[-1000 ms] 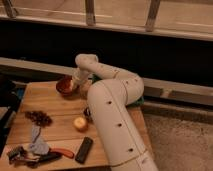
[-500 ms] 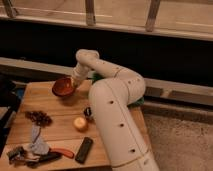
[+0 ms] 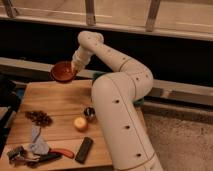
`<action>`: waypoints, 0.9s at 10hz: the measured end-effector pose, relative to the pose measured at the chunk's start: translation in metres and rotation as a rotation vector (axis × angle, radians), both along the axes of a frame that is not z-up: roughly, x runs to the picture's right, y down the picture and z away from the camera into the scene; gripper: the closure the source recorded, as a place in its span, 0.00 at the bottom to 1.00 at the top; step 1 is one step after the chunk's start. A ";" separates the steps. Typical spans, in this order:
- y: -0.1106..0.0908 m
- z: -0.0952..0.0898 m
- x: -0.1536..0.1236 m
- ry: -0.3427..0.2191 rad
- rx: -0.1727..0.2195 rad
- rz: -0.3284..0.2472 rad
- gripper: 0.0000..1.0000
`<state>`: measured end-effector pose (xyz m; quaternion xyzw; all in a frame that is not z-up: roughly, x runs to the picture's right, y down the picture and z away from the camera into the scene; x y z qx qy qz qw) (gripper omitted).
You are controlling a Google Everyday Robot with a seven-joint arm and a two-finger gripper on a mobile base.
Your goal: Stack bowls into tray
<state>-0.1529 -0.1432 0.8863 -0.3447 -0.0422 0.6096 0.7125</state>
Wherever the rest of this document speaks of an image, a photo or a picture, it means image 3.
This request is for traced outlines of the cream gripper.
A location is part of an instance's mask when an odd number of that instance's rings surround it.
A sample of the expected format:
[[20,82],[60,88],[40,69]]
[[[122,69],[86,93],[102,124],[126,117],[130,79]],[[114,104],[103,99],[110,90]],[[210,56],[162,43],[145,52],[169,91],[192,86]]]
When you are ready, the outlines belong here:
[[84,69],[90,62],[92,52],[79,47],[72,56],[71,70],[73,73],[78,73],[80,70]]

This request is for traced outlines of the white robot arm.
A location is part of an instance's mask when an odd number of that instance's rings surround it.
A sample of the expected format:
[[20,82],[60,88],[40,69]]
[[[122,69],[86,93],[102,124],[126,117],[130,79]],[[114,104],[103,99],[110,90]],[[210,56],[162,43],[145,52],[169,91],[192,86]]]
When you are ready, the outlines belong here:
[[97,32],[78,34],[72,67],[83,69],[95,55],[112,71],[98,77],[91,98],[115,171],[163,171],[133,103],[153,87],[149,68],[104,44]]

